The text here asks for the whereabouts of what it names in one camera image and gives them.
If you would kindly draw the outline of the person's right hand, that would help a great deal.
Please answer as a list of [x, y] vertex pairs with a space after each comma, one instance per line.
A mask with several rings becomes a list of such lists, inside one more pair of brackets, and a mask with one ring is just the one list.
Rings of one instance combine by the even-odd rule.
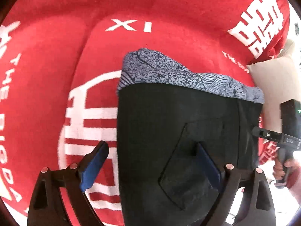
[[300, 164], [293, 158], [283, 163], [276, 157], [273, 170], [277, 183], [283, 184], [289, 189], [292, 189], [300, 180]]

